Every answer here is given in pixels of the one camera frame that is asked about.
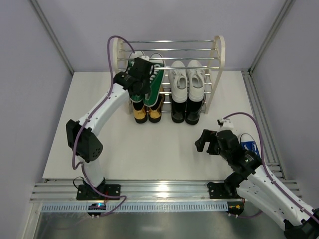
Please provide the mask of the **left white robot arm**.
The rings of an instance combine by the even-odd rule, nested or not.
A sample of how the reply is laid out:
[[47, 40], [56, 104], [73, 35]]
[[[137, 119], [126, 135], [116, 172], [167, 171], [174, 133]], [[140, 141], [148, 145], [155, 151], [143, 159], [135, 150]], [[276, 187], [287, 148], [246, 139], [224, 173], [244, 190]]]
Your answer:
[[100, 168], [99, 157], [103, 145], [98, 139], [101, 129], [112, 114], [131, 95], [150, 92], [150, 76], [155, 67], [148, 56], [133, 59], [133, 66], [125, 72], [110, 73], [111, 84], [109, 90], [79, 120], [69, 120], [66, 124], [67, 143], [72, 149], [72, 168], [81, 167], [84, 179], [94, 191], [104, 182]]

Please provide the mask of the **green canvas sneaker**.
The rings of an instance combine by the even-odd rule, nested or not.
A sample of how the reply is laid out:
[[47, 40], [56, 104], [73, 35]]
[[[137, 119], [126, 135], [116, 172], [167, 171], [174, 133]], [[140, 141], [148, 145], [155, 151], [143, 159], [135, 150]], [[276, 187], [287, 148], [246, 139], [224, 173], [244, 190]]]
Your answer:
[[165, 61], [162, 58], [162, 55], [159, 53], [153, 53], [150, 56], [150, 61], [153, 63], [155, 69], [150, 76], [150, 89], [151, 91], [148, 94], [145, 94], [143, 99], [144, 105], [147, 107], [152, 107], [157, 103], [160, 88], [162, 81], [164, 79], [164, 67]]
[[[128, 71], [133, 67], [133, 65], [135, 63], [135, 58], [140, 57], [140, 56], [144, 56], [143, 51], [135, 51], [135, 52], [130, 53], [128, 64], [127, 64]], [[138, 102], [141, 102], [143, 100], [143, 96], [142, 95], [131, 95], [130, 99], [132, 102], [138, 103]]]

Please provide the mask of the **black leather shoe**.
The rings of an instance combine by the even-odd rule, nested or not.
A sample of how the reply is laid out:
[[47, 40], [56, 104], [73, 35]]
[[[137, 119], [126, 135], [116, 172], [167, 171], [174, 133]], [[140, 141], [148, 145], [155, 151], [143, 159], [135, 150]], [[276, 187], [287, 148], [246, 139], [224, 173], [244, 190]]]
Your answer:
[[205, 99], [195, 102], [190, 98], [187, 99], [185, 121], [187, 124], [195, 125], [199, 122], [202, 107]]
[[177, 103], [172, 96], [169, 97], [171, 105], [171, 119], [174, 123], [182, 123], [185, 120], [187, 101]]

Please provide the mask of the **gold loafer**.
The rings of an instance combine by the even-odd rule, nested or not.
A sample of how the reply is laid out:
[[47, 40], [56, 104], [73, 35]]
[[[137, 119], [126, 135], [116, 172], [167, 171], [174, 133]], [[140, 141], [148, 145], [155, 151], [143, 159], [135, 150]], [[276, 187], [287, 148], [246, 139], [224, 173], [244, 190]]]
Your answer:
[[133, 115], [136, 123], [142, 124], [148, 120], [147, 107], [141, 102], [132, 102]]
[[164, 100], [165, 94], [159, 94], [155, 105], [149, 107], [148, 119], [150, 122], [158, 123], [161, 120]]

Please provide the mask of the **white sneaker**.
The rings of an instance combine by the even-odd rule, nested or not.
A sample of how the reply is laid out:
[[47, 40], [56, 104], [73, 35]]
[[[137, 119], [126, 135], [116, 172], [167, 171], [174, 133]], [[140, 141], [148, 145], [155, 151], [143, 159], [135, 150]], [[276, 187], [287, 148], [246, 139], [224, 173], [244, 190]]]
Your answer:
[[205, 70], [197, 60], [191, 60], [186, 75], [189, 81], [188, 97], [193, 102], [201, 102], [204, 98]]
[[171, 97], [176, 103], [187, 100], [187, 76], [185, 65], [181, 61], [174, 61], [169, 70], [168, 79], [171, 86]]

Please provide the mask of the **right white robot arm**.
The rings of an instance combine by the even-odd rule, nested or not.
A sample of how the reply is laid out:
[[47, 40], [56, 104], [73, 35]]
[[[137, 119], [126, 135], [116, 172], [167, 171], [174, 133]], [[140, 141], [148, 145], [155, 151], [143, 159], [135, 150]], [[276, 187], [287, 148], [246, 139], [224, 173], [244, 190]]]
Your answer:
[[203, 130], [194, 143], [202, 152], [219, 155], [233, 170], [222, 183], [209, 182], [211, 199], [247, 199], [269, 216], [284, 231], [287, 239], [317, 239], [319, 211], [287, 188], [256, 153], [244, 149], [231, 130]]

